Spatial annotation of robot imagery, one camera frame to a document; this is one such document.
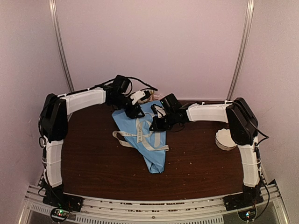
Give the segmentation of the cream printed ribbon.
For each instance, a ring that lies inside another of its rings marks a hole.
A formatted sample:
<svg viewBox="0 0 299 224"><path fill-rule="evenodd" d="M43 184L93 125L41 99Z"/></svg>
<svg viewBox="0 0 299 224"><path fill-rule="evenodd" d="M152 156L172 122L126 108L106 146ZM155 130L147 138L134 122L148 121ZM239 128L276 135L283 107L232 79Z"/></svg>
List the cream printed ribbon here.
<svg viewBox="0 0 299 224"><path fill-rule="evenodd" d="M113 131L112 135L122 146L134 147L140 152L168 151L166 133L149 130L154 116L154 113L147 112L142 118L130 119L124 110L115 111L112 118L119 130Z"/></svg>

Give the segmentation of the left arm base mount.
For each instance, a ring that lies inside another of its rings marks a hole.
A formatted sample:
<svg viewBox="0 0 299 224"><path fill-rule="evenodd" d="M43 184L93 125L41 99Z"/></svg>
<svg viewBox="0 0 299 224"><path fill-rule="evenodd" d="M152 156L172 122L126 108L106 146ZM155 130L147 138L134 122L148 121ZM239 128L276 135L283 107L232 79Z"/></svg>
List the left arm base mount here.
<svg viewBox="0 0 299 224"><path fill-rule="evenodd" d="M61 198L54 195L47 195L43 198L43 203L67 211L80 212L83 200L84 199L82 197L68 194L63 194Z"/></svg>

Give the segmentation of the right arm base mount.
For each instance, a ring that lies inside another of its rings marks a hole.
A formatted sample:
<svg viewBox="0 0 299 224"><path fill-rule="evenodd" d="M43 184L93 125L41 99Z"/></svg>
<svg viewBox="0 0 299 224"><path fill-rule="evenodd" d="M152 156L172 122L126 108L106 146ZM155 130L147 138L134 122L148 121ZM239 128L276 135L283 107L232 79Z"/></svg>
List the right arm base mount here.
<svg viewBox="0 0 299 224"><path fill-rule="evenodd" d="M247 207L254 207L263 202L262 196L252 197L244 193L228 195L223 198L226 211L239 210Z"/></svg>

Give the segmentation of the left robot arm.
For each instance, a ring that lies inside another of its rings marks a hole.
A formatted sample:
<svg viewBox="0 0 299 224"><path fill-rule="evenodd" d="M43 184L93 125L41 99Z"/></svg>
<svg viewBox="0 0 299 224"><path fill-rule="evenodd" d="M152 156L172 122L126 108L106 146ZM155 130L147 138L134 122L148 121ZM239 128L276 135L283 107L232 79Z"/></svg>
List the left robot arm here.
<svg viewBox="0 0 299 224"><path fill-rule="evenodd" d="M47 95L38 120L39 144L43 148L46 197L57 207L63 207L67 203L67 196L63 194L61 152L68 134L68 117L79 110L102 104L117 110L123 109L130 119L144 117L138 102L150 97L150 90L154 87L145 84L145 88L139 91L128 90L133 87L134 79L117 75L86 89L61 95Z"/></svg>

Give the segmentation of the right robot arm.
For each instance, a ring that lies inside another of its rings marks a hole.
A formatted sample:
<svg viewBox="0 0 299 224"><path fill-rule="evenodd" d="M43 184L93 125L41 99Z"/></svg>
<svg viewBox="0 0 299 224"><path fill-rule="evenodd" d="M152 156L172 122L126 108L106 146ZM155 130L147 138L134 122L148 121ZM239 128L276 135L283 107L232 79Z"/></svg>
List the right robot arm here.
<svg viewBox="0 0 299 224"><path fill-rule="evenodd" d="M176 124L184 125L196 121L217 121L227 123L229 136L241 154L243 168L243 193L240 203L251 205L261 195L261 157L259 153L258 121L244 98L232 101L206 104L193 103L183 106L174 94L160 100L161 105L152 105L154 113L150 130L163 132Z"/></svg>

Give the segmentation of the blue wrapping paper sheet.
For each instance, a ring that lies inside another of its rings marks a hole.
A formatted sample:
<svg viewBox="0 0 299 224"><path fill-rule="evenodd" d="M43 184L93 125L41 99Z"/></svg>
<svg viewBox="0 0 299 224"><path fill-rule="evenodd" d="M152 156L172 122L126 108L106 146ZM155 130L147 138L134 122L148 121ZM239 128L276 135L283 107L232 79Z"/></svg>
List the blue wrapping paper sheet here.
<svg viewBox="0 0 299 224"><path fill-rule="evenodd" d="M166 151L166 132L153 132L150 126L154 113L152 105L161 106L158 100L141 105L145 116L130 119L124 110L114 111L112 118L118 126L118 131L113 131L113 137L124 147L135 148L144 158L148 171L152 174L164 172Z"/></svg>

